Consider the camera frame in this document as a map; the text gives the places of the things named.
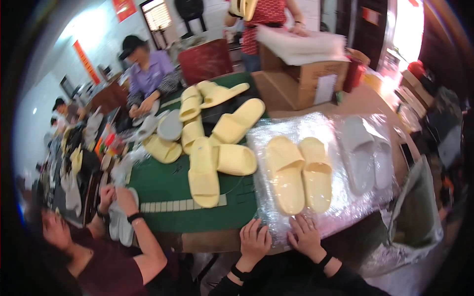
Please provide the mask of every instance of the window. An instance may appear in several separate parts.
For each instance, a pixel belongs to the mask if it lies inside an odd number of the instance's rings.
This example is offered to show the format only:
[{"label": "window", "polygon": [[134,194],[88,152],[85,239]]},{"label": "window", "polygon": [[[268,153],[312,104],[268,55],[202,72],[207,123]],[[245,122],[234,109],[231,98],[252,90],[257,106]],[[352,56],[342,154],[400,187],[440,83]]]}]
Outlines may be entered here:
[{"label": "window", "polygon": [[164,0],[150,1],[142,6],[142,10],[152,32],[157,31],[160,27],[164,29],[171,24],[170,14]]}]

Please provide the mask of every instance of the white label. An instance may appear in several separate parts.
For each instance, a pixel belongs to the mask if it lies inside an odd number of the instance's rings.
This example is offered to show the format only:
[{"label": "white label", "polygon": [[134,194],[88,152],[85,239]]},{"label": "white label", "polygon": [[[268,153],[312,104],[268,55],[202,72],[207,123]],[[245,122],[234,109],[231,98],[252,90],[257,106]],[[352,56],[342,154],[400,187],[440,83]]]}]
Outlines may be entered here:
[{"label": "white label", "polygon": [[314,96],[314,105],[331,101],[336,85],[337,74],[321,76],[318,78],[318,87]]}]

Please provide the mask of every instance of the black cap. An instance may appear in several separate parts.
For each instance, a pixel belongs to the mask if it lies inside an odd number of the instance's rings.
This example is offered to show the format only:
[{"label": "black cap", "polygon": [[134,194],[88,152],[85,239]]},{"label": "black cap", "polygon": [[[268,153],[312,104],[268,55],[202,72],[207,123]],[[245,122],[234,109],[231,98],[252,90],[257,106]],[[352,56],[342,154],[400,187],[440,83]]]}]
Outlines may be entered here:
[{"label": "black cap", "polygon": [[61,106],[62,104],[65,104],[64,100],[62,98],[57,98],[55,102],[55,106],[53,107],[53,112],[56,111],[56,109]]},{"label": "black cap", "polygon": [[122,42],[123,52],[118,57],[121,60],[125,60],[125,58],[131,55],[132,52],[134,52],[137,49],[137,47],[145,46],[145,45],[146,45],[146,42],[138,38],[137,36],[128,35],[127,37],[125,37],[125,39],[123,39],[123,42]]}]

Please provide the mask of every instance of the hand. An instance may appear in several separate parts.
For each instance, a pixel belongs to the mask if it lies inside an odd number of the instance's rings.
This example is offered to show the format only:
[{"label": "hand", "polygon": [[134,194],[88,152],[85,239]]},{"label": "hand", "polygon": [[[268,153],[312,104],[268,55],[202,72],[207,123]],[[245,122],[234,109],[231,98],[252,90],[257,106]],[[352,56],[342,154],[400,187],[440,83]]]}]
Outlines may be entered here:
[{"label": "hand", "polygon": [[140,112],[138,111],[138,106],[133,105],[132,108],[130,108],[128,115],[130,115],[130,118],[135,118],[135,117],[140,116]]},{"label": "hand", "polygon": [[118,205],[123,209],[127,217],[138,213],[138,205],[130,190],[123,187],[116,187],[115,196],[117,198]]},{"label": "hand", "polygon": [[315,263],[321,262],[326,256],[326,251],[321,247],[321,236],[312,219],[305,219],[297,214],[296,220],[290,217],[290,224],[298,236],[298,240],[288,232],[288,240],[298,252],[305,254]]},{"label": "hand", "polygon": [[257,232],[262,219],[252,219],[242,230],[240,230],[240,252],[242,262],[247,267],[253,268],[270,250],[272,237],[268,232],[268,226],[264,226]]},{"label": "hand", "polygon": [[296,34],[301,37],[308,37],[309,34],[304,29],[304,25],[302,23],[295,23],[294,27],[289,29],[288,32]]},{"label": "hand", "polygon": [[115,199],[115,188],[113,184],[100,189],[100,205],[99,210],[102,214],[106,214],[109,211],[110,204]]},{"label": "hand", "polygon": [[160,97],[160,92],[155,90],[148,98],[146,98],[140,108],[138,109],[141,113],[146,113],[151,110],[153,103]]}]

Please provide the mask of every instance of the maroon shirt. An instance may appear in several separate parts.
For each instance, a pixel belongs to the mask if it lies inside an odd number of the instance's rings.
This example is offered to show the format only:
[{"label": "maroon shirt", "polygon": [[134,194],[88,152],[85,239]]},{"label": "maroon shirt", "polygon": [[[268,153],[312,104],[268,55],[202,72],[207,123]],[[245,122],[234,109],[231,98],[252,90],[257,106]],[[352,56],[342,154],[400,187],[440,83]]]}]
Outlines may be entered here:
[{"label": "maroon shirt", "polygon": [[94,239],[88,228],[71,227],[75,243],[90,248],[94,254],[77,278],[91,296],[147,296],[143,278],[133,259],[140,249],[127,248],[119,242]]}]

